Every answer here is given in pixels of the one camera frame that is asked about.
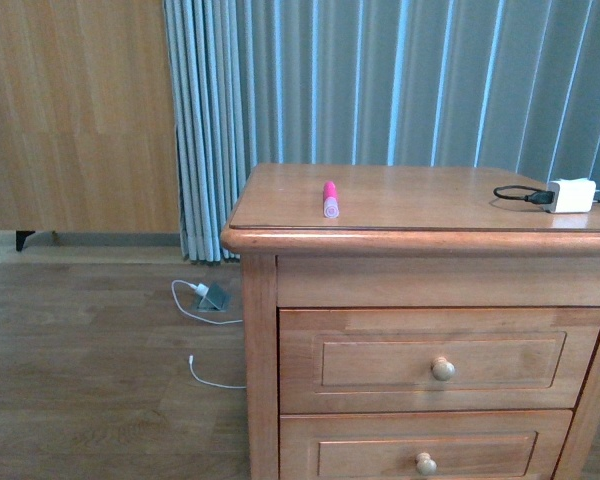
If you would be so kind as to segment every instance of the round wooden knob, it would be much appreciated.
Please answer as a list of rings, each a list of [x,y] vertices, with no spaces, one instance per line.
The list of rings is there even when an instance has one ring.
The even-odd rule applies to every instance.
[[[455,375],[456,367],[454,367],[453,363],[446,358],[438,357],[431,365],[431,372],[433,373],[433,378],[440,380],[441,382],[446,382]]]
[[[438,469],[438,464],[428,453],[420,453],[416,457],[416,470],[420,475],[433,475]]]

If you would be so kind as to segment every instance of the nightstand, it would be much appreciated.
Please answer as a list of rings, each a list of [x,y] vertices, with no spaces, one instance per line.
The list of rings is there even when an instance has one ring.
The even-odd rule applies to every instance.
[[[340,216],[322,215],[335,182]],[[263,164],[241,254],[254,480],[578,478],[600,419],[600,205],[497,169]]]

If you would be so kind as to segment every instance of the charging cable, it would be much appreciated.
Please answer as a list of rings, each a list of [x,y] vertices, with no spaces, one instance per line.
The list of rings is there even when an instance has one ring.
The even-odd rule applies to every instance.
[[[209,385],[210,387],[226,388],[229,390],[244,390],[245,388],[247,388],[245,385],[222,385],[220,383],[213,383],[207,382],[206,380],[202,380],[196,375],[196,372],[193,371],[193,355],[189,355],[189,370],[191,371],[191,375],[193,375],[193,378],[195,378],[200,383]]]
[[[196,285],[195,283],[185,282],[184,280],[174,280],[173,282],[171,282],[171,293],[173,295],[173,300],[176,302],[176,306],[178,307],[178,310],[180,310],[180,312],[182,312],[187,317],[195,318],[196,320],[200,320],[205,323],[210,323],[211,325],[228,325],[231,323],[241,323],[242,322],[242,320],[228,320],[226,322],[216,322],[214,320],[209,320],[208,318],[203,318],[198,315],[194,315],[193,313],[187,312],[184,308],[182,308],[182,305],[180,305],[180,301],[178,300],[178,295],[176,294],[176,285],[178,285],[178,284],[188,286],[196,293],[196,295],[198,295],[199,297],[202,297],[202,298],[204,298],[205,295],[207,294],[207,292],[209,292],[209,287],[207,287],[203,283],[199,283],[198,285]],[[196,372],[193,370],[193,355],[189,355],[189,371],[191,371],[191,375],[193,375],[193,378],[195,378],[198,382],[200,382],[204,385],[208,385],[210,387],[226,388],[226,389],[230,389],[230,390],[239,390],[239,389],[247,388],[246,386],[242,386],[242,385],[222,385],[221,383],[213,383],[213,382],[207,382],[206,380],[202,380],[200,377],[198,377],[198,375],[196,375]]]
[[[182,308],[182,305],[180,305],[180,301],[178,300],[178,295],[176,294],[176,285],[178,285],[178,284],[187,285],[194,292],[196,292],[196,295],[198,295],[200,297],[204,297],[207,294],[207,292],[209,291],[209,287],[207,287],[203,283],[199,283],[198,285],[196,285],[195,283],[185,282],[184,280],[174,280],[173,282],[171,282],[171,293],[173,294],[173,300],[176,302],[176,306],[178,307],[178,310],[180,310],[187,317],[195,318],[196,320],[210,323],[211,325],[228,325],[230,323],[241,323],[242,322],[242,320],[227,320],[226,322],[216,322],[214,320],[209,320],[208,318],[199,317],[198,315],[194,315],[193,313],[187,312],[184,308]]]
[[[505,190],[526,190],[534,193],[530,195],[504,195],[500,193]],[[498,187],[493,190],[493,194],[503,200],[520,200],[535,205],[549,205],[553,202],[554,196],[554,193],[548,190],[540,190],[539,188],[527,187],[525,185],[506,185],[504,187]]]

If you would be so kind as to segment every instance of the light blue curtain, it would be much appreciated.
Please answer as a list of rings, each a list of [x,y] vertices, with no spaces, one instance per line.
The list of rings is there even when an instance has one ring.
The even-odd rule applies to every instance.
[[[219,231],[258,162],[600,189],[600,0],[166,0],[165,14],[191,259],[227,257]]]

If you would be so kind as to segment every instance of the wooden drawer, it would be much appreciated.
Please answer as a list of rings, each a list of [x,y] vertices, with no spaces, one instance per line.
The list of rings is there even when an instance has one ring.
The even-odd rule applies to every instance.
[[[551,478],[571,412],[283,416],[280,480]],[[436,473],[418,473],[428,453]]]
[[[599,328],[593,308],[280,310],[280,411],[572,408]]]
[[[278,258],[280,307],[600,306],[600,258]]]

